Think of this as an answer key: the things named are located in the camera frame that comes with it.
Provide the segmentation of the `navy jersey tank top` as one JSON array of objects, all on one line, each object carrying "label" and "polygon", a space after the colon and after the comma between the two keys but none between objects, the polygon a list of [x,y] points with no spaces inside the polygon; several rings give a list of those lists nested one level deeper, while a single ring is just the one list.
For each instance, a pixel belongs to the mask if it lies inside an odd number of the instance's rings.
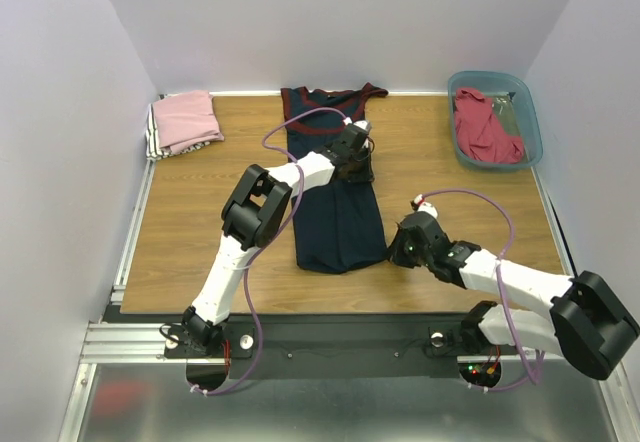
[{"label": "navy jersey tank top", "polygon": [[[359,90],[332,92],[283,88],[281,97],[287,120],[318,107],[339,111],[321,111],[289,124],[288,152],[302,158],[332,142],[342,131],[344,118],[363,120],[367,101],[387,95],[387,90],[370,83]],[[370,182],[337,180],[306,191],[293,225],[296,261],[304,270],[342,274],[385,259],[384,228]]]}]

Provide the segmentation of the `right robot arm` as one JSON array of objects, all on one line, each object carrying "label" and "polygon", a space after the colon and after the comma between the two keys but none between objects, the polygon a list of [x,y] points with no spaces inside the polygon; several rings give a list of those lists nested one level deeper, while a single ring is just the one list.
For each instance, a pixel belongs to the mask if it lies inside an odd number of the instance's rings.
[{"label": "right robot arm", "polygon": [[601,276],[584,271],[569,277],[501,260],[477,244],[450,240],[428,211],[398,224],[388,258],[516,304],[510,311],[482,301],[471,309],[459,329],[470,354],[491,346],[527,347],[559,355],[583,375],[605,380],[639,337],[638,323]]}]

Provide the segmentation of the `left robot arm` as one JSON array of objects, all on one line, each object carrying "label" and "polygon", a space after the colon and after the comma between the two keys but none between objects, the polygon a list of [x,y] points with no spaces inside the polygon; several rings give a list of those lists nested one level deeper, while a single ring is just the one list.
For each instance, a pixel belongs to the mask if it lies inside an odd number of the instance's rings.
[{"label": "left robot arm", "polygon": [[345,120],[332,142],[271,168],[250,165],[224,205],[218,252],[199,294],[182,316],[188,344],[210,356],[222,346],[222,325],[230,315],[241,276],[253,258],[279,234],[291,201],[308,190],[347,180],[365,170],[371,154],[367,121]]}]

